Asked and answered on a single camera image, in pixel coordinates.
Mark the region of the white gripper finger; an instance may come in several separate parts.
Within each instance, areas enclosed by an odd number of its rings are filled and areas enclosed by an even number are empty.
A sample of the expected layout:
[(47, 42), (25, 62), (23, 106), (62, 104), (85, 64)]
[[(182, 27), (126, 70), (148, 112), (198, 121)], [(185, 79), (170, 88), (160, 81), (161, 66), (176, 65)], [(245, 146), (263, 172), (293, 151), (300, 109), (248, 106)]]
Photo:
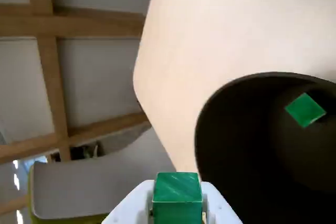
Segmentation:
[(103, 219), (102, 224), (149, 224), (154, 223), (151, 217), (154, 180), (145, 180), (136, 186), (121, 202)]
[(209, 182), (201, 182), (201, 189), (203, 197), (202, 207), (207, 224), (243, 223), (214, 185)]

